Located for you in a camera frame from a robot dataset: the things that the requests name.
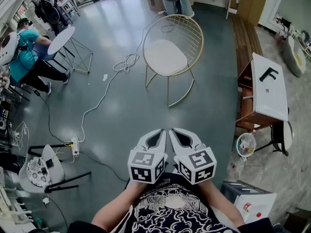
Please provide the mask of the blue chair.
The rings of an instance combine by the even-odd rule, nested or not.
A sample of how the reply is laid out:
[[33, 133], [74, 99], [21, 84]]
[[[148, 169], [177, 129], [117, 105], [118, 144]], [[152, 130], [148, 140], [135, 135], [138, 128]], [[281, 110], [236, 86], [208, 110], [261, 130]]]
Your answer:
[[52, 55], [48, 54], [48, 48], [49, 46], [45, 46], [39, 43], [33, 44], [33, 50], [36, 53], [39, 60], [42, 60], [43, 62], [48, 64], [50, 67], [53, 67], [53, 65], [50, 63], [50, 61], [52, 61], [54, 64], [59, 65], [62, 69], [67, 71], [68, 70], [67, 68], [65, 68], [62, 64], [56, 61], [55, 59], [56, 53]]

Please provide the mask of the white power strip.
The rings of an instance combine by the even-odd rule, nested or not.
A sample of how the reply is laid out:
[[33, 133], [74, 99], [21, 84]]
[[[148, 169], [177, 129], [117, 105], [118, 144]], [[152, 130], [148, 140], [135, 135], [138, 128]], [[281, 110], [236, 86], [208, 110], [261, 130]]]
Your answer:
[[78, 157], [80, 154], [80, 149], [79, 149], [79, 141], [78, 141], [78, 137], [74, 136], [71, 139], [71, 149], [72, 149], [72, 154], [74, 157]]

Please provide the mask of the clear trash bin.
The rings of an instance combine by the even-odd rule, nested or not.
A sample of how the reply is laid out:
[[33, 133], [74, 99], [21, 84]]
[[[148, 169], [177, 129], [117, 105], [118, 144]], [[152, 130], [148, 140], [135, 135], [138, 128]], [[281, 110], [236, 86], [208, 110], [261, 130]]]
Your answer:
[[250, 157], [256, 149], [256, 140], [251, 133], [241, 134], [236, 141], [236, 150], [241, 157]]

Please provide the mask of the person's right forearm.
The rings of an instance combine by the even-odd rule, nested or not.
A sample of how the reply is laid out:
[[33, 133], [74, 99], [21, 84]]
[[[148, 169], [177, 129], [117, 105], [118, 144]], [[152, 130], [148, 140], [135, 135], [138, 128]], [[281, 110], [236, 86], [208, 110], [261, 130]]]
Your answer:
[[208, 204], [221, 211], [236, 228], [245, 224], [239, 210], [218, 190], [211, 180], [199, 183], [198, 187]]

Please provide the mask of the large cardboard panel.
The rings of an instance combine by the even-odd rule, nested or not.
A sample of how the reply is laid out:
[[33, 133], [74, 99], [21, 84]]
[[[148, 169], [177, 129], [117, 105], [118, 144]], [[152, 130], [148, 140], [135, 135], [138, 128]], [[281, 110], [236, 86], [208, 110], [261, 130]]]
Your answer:
[[237, 15], [245, 21], [257, 26], [266, 0], [239, 0]]

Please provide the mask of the grey crate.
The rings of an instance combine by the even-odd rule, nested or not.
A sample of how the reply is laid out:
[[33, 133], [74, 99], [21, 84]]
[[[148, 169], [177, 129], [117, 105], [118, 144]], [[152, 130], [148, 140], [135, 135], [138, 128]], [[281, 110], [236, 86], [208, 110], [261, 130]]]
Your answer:
[[220, 192], [232, 203], [234, 203], [237, 197], [241, 195], [271, 194], [269, 191], [240, 180], [237, 180], [236, 182], [223, 181]]

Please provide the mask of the person's black printed shirt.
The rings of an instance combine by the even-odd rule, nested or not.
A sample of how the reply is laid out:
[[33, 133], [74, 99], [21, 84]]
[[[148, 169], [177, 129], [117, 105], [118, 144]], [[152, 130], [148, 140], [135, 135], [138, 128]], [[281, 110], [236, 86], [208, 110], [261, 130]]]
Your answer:
[[[268, 218], [236, 228], [221, 211], [208, 204], [198, 184], [191, 185], [183, 176], [174, 173], [163, 173], [155, 184], [148, 184], [111, 232], [275, 233]], [[108, 232], [91, 222], [75, 221], [67, 233]]]

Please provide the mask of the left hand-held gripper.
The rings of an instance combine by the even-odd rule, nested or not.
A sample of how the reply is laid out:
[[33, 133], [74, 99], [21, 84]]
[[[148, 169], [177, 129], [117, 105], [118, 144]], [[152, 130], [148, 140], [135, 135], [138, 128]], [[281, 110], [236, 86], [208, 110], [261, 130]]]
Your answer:
[[130, 151], [127, 163], [130, 179], [154, 184], [165, 170], [168, 157], [165, 149], [165, 130], [153, 130], [142, 136], [135, 149]]

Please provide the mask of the red-capped plastic bottle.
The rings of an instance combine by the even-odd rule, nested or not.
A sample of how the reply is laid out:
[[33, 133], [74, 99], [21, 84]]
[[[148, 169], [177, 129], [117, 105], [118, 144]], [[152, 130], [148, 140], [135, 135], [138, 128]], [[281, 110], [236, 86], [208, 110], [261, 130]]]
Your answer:
[[256, 218], [260, 218], [262, 216], [263, 208], [264, 208], [263, 204], [246, 203], [243, 206], [243, 209], [246, 211], [246, 217], [254, 216]]

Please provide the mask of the white desk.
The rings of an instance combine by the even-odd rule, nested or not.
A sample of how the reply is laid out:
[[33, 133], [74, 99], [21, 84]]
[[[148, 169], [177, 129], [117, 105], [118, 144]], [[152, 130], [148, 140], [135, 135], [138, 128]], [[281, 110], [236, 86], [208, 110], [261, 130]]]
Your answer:
[[63, 15], [73, 24], [77, 16], [80, 16], [75, 1], [73, 0], [60, 0], [57, 2], [58, 6], [62, 9]]

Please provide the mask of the grey chair black legs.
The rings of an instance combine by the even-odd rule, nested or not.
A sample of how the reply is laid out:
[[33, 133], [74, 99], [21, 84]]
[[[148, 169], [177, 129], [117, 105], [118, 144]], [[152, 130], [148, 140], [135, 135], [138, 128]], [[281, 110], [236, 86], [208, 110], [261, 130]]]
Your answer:
[[[74, 180], [80, 179], [85, 176], [91, 175], [91, 172], [86, 172], [81, 175], [75, 176], [73, 178], [66, 179], [65, 171], [62, 166], [62, 161], [59, 160], [57, 153], [54, 151], [54, 148], [70, 148], [71, 142], [65, 142], [58, 145], [38, 145], [30, 146], [27, 150], [26, 160], [18, 173], [19, 184], [29, 193], [43, 194], [51, 193], [53, 191], [67, 190], [77, 188], [78, 185], [72, 186], [63, 186], [66, 183], [72, 182]], [[48, 168], [52, 183], [45, 188], [39, 187], [31, 183], [27, 176], [27, 163], [34, 157], [41, 157]]]

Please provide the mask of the white box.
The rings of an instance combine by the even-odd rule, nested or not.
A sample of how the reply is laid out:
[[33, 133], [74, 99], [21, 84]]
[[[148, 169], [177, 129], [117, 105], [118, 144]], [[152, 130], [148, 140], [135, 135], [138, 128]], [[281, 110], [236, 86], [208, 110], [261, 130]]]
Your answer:
[[[236, 201], [234, 202], [234, 205], [241, 213], [245, 223], [251, 223], [268, 217], [273, 207], [273, 204], [276, 200], [276, 196], [277, 196], [276, 193], [261, 194], [261, 195], [241, 195], [237, 197]], [[262, 216], [260, 218], [256, 218], [254, 216], [246, 217], [246, 211], [243, 209], [243, 206], [246, 203], [263, 204], [264, 208], [262, 209]]]

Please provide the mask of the gold wire chair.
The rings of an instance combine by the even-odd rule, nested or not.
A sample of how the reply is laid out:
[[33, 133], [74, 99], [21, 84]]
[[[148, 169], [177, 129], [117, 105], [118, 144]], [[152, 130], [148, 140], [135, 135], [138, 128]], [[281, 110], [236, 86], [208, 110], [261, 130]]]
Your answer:
[[[182, 71], [171, 75], [162, 76], [153, 71], [146, 63], [144, 58], [144, 50], [154, 41], [165, 39], [173, 42], [184, 53], [188, 64]], [[146, 64], [145, 87], [148, 88], [151, 81], [156, 76], [161, 76], [167, 80], [167, 107], [173, 107], [180, 103], [191, 91], [195, 82], [192, 68], [196, 65], [201, 57], [204, 48], [204, 35], [199, 24], [192, 18], [184, 15], [169, 15], [157, 20], [147, 31], [142, 42], [142, 55]], [[191, 83], [185, 94], [175, 102], [170, 102], [170, 80], [179, 75], [189, 73]]]

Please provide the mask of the black faucet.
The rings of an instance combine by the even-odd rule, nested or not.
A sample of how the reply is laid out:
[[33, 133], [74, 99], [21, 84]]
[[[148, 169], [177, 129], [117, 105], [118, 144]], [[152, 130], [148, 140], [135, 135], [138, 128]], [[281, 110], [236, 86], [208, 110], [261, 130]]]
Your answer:
[[279, 74], [279, 72], [273, 69], [272, 67], [268, 67], [267, 70], [260, 76], [259, 81], [263, 82], [268, 76], [276, 80], [276, 76], [273, 75], [273, 73]]

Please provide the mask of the wooden cabinet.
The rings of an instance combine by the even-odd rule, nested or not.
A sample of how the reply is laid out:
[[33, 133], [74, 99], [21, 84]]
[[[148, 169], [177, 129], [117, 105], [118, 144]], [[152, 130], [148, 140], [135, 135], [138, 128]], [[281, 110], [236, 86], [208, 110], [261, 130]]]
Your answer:
[[261, 112], [256, 112], [254, 105], [255, 85], [254, 85], [254, 61], [251, 59], [241, 74], [238, 76], [238, 89], [242, 91], [241, 116], [236, 120], [236, 127], [245, 129], [249, 132], [257, 131], [276, 123], [280, 123], [280, 119], [264, 115]]

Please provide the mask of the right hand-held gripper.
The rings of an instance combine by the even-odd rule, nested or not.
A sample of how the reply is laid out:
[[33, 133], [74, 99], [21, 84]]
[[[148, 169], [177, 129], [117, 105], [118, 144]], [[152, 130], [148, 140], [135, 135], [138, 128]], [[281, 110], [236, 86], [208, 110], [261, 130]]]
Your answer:
[[181, 128], [169, 130], [178, 172], [192, 185], [214, 177], [217, 161], [210, 147], [206, 148], [193, 132]]

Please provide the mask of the clear plastic bottle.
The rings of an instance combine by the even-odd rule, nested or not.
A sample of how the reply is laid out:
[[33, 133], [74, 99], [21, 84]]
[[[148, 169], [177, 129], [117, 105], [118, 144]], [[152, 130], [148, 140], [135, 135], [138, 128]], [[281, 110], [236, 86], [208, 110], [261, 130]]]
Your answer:
[[245, 158], [236, 154], [232, 154], [228, 166], [228, 174], [233, 179], [239, 179], [242, 175], [245, 165]]

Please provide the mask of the black stool white seat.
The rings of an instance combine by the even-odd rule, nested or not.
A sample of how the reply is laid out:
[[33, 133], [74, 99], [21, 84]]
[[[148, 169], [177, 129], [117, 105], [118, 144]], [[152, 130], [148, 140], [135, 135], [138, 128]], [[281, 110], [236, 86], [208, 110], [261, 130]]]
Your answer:
[[255, 152], [273, 145], [275, 148], [273, 152], [281, 152], [288, 157], [288, 150], [292, 145], [292, 141], [293, 130], [290, 122], [276, 123], [271, 126], [271, 141], [268, 144], [256, 149]]

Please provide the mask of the wooden slatted bench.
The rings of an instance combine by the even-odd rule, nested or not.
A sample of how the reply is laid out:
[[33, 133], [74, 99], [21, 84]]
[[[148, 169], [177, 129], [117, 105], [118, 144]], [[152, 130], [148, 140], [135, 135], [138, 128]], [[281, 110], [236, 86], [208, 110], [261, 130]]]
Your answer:
[[233, 23], [238, 76], [252, 58], [252, 53], [263, 56], [255, 26], [238, 15], [230, 16]]

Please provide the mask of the black white patterned seat pad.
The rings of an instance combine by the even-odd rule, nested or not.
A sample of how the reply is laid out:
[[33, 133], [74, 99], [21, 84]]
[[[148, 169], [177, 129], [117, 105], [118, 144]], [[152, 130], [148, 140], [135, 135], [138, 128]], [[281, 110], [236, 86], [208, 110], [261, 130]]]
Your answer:
[[41, 157], [34, 157], [27, 163], [27, 176], [31, 183], [45, 188], [52, 183], [47, 165]]

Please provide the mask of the person's left forearm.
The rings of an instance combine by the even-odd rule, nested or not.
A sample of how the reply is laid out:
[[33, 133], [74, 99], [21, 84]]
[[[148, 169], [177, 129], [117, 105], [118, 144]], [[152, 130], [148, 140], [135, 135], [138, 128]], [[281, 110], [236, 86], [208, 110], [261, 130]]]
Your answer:
[[111, 232], [138, 201], [148, 184], [133, 182], [119, 196], [100, 209], [91, 224]]

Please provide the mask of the white round table gold base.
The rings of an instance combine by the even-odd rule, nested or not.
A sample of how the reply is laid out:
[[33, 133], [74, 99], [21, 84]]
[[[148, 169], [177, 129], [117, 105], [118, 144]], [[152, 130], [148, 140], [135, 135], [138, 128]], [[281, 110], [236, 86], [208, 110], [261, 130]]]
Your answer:
[[59, 53], [73, 71], [89, 74], [93, 51], [73, 37], [75, 27], [70, 26], [59, 33], [49, 45], [47, 54]]

